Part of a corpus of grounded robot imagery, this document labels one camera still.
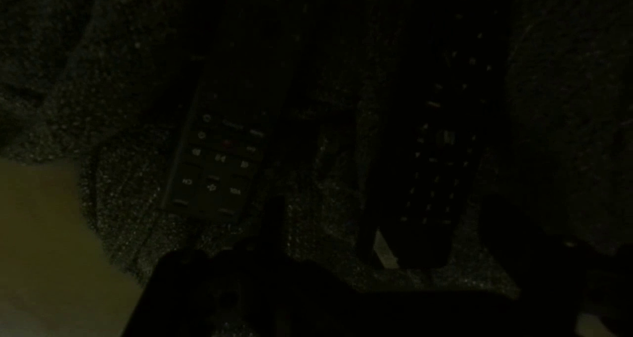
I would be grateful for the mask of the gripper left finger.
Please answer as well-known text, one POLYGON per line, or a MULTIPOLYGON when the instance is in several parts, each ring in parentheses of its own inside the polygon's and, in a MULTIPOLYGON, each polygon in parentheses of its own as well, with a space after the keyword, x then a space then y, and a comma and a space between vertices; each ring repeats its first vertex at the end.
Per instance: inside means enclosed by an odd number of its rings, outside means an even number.
POLYGON ((165 254, 121 337, 213 337, 245 324, 259 337, 319 337, 301 263, 282 248, 285 199, 272 197, 259 234, 209 256, 200 249, 165 254))

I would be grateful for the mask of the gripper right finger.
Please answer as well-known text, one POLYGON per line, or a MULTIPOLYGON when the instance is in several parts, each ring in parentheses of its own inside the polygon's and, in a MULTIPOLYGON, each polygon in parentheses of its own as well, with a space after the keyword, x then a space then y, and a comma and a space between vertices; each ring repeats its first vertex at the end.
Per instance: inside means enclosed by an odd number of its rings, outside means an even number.
POLYGON ((613 255, 574 236, 548 234, 504 197, 484 197, 479 237, 520 290, 522 337, 581 337, 580 315, 633 337, 633 244, 613 255))

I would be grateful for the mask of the grey remote controller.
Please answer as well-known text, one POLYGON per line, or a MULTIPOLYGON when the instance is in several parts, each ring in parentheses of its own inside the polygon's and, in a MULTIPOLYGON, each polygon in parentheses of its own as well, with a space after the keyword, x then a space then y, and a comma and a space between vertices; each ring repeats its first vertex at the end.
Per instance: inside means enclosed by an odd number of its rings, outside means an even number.
POLYGON ((286 97, 291 58, 278 28, 213 46, 181 128, 161 209, 239 219, 286 97))

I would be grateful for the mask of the black remote controller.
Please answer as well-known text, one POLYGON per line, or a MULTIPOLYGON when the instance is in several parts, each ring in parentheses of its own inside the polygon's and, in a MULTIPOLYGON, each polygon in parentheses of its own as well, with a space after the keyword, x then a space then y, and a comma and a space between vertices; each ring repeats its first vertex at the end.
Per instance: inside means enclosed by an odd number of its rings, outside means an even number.
POLYGON ((449 260, 483 133, 499 98, 504 19, 497 7, 455 10, 409 32, 357 240, 380 269, 449 260))

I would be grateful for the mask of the dark grey fabric couch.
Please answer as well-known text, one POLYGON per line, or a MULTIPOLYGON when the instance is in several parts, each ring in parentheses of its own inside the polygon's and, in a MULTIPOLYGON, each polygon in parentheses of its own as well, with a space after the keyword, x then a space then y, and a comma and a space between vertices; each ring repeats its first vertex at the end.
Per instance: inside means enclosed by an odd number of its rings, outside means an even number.
MULTIPOLYGON (((423 0, 334 0, 311 37, 307 93, 290 100, 266 190, 289 200, 287 251, 359 288, 513 292, 477 243, 486 190, 506 191, 550 230, 606 253, 633 243, 633 0, 513 0, 498 127, 437 273, 373 272, 353 256, 378 123, 423 0)), ((194 227, 158 210, 185 71, 213 42, 219 0, 0 0, 0 159, 79 164, 82 213, 108 259, 144 284, 194 227)))

